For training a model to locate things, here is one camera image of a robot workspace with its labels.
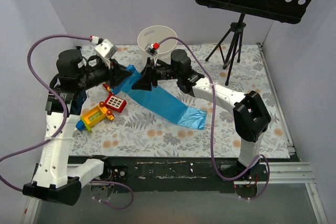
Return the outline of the black scratched base plate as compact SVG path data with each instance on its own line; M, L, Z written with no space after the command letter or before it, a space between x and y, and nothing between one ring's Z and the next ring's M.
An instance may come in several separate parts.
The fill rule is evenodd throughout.
M244 168L235 159L178 157L103 157L104 169L97 179L122 183L134 192L218 191L234 194L231 178Z

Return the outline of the aluminium rail frame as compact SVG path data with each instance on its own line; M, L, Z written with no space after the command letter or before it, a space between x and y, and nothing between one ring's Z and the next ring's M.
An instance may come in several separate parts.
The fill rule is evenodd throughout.
M68 171L93 156L68 157ZM293 156L255 169L234 194L218 191L134 192L94 178L65 205L30 196L24 223L327 223L310 165Z

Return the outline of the red toy phone block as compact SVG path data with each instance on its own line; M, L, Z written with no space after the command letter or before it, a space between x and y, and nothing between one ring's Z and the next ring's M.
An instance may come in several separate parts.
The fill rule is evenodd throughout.
M118 113L121 113L124 110L126 104L126 100L119 98L114 94L109 94L109 96L105 100L106 107Z

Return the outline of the blue plastic trash bag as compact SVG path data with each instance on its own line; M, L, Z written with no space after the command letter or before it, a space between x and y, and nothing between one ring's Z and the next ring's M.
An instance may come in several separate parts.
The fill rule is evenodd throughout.
M131 86L140 79L141 74L133 65L128 65L127 70L131 71L132 75L112 89L114 94L126 93L139 105L173 124L197 130L205 128L206 111L187 106L160 86L151 91L131 89Z

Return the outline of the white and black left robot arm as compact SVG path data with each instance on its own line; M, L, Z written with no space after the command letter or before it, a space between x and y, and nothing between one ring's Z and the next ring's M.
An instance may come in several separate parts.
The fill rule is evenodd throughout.
M44 201L73 206L82 188L97 178L106 182L112 170L103 158L93 156L74 171L68 171L71 141L80 120L86 91L105 82L117 86L132 73L112 57L99 54L86 59L78 49L59 54L58 73L47 87L46 133L38 168L30 183L23 186L23 194Z

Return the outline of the colourful toy block pile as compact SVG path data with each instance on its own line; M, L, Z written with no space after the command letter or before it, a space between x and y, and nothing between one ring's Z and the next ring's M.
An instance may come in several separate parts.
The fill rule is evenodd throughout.
M114 120L113 111L107 107L105 101L100 101L97 106L84 113L75 126L75 131L87 130L92 133L92 127L103 119Z

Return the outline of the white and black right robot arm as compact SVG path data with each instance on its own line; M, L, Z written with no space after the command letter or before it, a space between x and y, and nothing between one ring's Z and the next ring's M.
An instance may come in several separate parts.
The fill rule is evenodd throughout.
M159 80L177 80L178 88L185 94L212 102L231 113L235 130L241 138L237 173L242 180L251 180L256 174L260 156L261 139L271 121L270 114L256 91L237 92L219 84L192 69L191 59L183 49L171 52L171 62L167 64L157 59L157 51L145 51L146 64L141 78L132 85L133 90L152 91L157 89Z

